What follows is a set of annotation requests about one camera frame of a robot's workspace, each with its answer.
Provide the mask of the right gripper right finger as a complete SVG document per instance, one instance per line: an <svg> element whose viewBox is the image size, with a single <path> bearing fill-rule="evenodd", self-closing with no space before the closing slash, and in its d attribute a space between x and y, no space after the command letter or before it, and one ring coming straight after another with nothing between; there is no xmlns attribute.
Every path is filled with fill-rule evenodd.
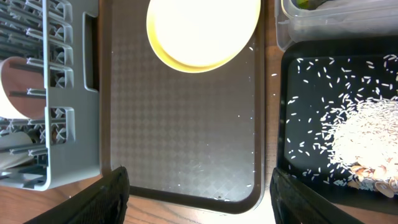
<svg viewBox="0 0 398 224"><path fill-rule="evenodd" d="M359 224L355 217L280 168L272 172L271 204L277 224Z"/></svg>

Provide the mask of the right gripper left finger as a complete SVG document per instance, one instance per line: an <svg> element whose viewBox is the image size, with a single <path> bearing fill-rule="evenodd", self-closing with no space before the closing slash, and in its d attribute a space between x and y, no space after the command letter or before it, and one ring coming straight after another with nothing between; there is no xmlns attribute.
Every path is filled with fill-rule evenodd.
<svg viewBox="0 0 398 224"><path fill-rule="evenodd" d="M129 178L118 167L60 205L31 219L28 224L120 224L129 200Z"/></svg>

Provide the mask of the small white cup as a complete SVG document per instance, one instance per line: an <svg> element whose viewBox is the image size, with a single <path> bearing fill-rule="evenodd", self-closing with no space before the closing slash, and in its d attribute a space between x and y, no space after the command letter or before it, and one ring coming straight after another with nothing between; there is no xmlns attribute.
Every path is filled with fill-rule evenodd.
<svg viewBox="0 0 398 224"><path fill-rule="evenodd" d="M19 131L1 137L1 170L30 166L35 157L47 154L37 131Z"/></svg>

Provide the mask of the white bowl with food scraps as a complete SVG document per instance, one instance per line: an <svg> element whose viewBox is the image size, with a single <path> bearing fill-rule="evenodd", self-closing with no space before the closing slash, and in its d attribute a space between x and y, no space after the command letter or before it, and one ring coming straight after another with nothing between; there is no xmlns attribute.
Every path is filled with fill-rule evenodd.
<svg viewBox="0 0 398 224"><path fill-rule="evenodd" d="M1 62L1 117L6 119L42 119L45 98L11 96L12 92L27 93L28 89L44 89L41 68L27 64L22 57L9 57Z"/></svg>

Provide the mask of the yellow round plate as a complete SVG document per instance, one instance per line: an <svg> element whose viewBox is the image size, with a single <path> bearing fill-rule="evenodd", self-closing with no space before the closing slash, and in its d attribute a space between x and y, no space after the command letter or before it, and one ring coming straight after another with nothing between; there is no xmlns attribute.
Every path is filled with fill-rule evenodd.
<svg viewBox="0 0 398 224"><path fill-rule="evenodd" d="M151 0L147 37L156 56L170 68L208 72L245 48L261 6L260 0Z"/></svg>

